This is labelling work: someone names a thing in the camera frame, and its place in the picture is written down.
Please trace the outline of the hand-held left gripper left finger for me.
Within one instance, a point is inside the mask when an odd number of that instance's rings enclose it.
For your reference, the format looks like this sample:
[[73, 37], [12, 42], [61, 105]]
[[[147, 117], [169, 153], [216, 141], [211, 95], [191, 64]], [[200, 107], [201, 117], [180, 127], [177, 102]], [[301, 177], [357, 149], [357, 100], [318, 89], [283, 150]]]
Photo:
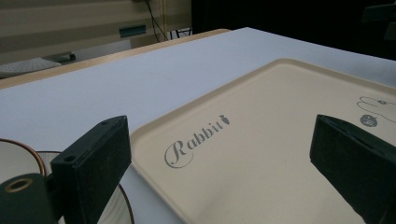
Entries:
[[50, 162], [67, 224], [96, 224], [131, 163], [128, 120], [99, 122]]

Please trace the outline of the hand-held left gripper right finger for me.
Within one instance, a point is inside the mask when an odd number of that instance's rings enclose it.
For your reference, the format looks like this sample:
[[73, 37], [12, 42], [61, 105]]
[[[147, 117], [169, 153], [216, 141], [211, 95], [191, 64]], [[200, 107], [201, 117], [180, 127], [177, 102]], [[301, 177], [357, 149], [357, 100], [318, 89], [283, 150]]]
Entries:
[[309, 157], [366, 224], [396, 224], [396, 146], [318, 115]]

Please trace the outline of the white plate with dark rim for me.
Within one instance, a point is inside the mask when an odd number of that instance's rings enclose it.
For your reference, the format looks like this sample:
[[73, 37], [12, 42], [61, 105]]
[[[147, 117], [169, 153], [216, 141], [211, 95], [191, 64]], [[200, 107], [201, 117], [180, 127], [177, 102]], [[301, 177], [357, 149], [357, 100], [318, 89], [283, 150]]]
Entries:
[[[47, 175], [51, 174], [50, 161], [52, 161], [59, 151], [38, 151], [38, 155], [43, 161]], [[61, 217], [57, 224], [70, 224]], [[129, 200], [119, 183], [110, 197], [107, 205], [96, 224], [134, 224], [134, 215]]]

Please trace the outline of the white plate with brown rim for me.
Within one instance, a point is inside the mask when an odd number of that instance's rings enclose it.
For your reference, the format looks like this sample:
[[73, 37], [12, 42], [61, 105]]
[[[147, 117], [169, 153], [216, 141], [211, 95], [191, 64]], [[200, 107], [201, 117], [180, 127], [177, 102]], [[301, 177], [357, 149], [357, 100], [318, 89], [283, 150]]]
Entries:
[[46, 174], [44, 162], [25, 144], [0, 138], [0, 184], [19, 175]]

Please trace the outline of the beige printed plastic tray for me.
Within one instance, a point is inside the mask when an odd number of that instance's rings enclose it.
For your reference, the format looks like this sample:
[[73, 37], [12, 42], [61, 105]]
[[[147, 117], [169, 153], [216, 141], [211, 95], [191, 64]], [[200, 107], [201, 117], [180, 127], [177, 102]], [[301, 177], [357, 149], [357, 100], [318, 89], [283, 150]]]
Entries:
[[317, 115], [396, 145], [396, 88], [277, 60], [136, 129], [136, 171], [186, 224], [364, 224], [311, 163]]

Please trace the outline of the dark flat device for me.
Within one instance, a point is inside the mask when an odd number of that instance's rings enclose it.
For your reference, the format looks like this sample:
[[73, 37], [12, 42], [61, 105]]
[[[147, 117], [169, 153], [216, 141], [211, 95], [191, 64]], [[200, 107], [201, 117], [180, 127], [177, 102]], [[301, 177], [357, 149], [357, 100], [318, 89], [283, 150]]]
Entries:
[[44, 59], [56, 63], [70, 63], [76, 59], [76, 55], [72, 51], [67, 51], [67, 52], [44, 56]]

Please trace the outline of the white perforated pad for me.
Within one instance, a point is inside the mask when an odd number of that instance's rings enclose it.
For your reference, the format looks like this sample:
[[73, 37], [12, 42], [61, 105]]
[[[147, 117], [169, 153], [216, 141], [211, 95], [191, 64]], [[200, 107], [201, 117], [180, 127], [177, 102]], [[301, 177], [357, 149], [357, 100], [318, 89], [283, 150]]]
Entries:
[[35, 58], [15, 63], [0, 65], [0, 78], [15, 77], [27, 73], [41, 71], [53, 67], [61, 66], [60, 63], [52, 62], [42, 58]]

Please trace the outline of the black metal stand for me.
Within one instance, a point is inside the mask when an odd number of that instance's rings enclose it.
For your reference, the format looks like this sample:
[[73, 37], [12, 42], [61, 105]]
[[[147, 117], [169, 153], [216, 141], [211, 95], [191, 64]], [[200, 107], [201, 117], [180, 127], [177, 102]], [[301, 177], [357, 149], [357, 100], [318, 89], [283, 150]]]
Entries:
[[171, 40], [178, 39], [178, 38], [181, 38], [181, 37], [186, 37], [186, 36], [189, 36], [189, 35], [192, 35], [192, 28], [191, 27], [173, 30], [173, 31], [170, 31], [168, 33], [168, 37]]

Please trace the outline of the green wall socket box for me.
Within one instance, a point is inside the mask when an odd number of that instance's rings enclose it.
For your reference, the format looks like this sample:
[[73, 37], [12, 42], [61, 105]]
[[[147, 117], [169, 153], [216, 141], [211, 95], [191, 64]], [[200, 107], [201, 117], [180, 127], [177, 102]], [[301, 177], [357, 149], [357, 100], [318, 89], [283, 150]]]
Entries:
[[142, 35], [146, 32], [146, 25], [136, 25], [136, 26], [128, 26], [128, 27], [121, 27], [119, 29], [120, 37], [130, 37], [134, 35]]

